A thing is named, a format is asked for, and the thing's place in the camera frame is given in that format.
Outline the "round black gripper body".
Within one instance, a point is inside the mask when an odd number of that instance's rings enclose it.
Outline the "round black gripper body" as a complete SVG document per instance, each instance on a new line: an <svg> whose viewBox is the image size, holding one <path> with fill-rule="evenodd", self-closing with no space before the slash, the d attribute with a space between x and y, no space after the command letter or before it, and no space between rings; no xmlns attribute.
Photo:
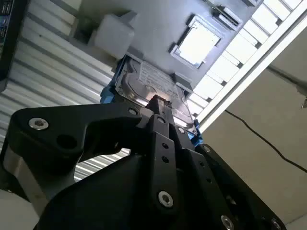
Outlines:
<svg viewBox="0 0 307 230"><path fill-rule="evenodd" d="M64 189L38 230L188 230L173 157L128 156Z"/></svg>

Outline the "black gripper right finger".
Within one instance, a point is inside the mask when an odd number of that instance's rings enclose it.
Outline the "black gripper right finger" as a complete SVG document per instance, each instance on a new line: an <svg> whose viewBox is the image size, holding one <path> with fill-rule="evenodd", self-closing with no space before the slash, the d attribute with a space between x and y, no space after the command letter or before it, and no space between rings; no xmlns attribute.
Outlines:
<svg viewBox="0 0 307 230"><path fill-rule="evenodd" d="M284 230L277 215L208 145L193 146L163 101L175 143L179 211L168 230Z"/></svg>

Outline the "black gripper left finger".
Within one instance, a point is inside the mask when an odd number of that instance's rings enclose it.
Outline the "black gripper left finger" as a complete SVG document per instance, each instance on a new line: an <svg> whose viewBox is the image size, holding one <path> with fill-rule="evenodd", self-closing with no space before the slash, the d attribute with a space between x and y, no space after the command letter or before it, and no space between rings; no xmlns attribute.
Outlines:
<svg viewBox="0 0 307 230"><path fill-rule="evenodd" d="M61 191L134 155L173 157L164 99L28 108L10 119L1 152L1 187L42 215Z"/></svg>

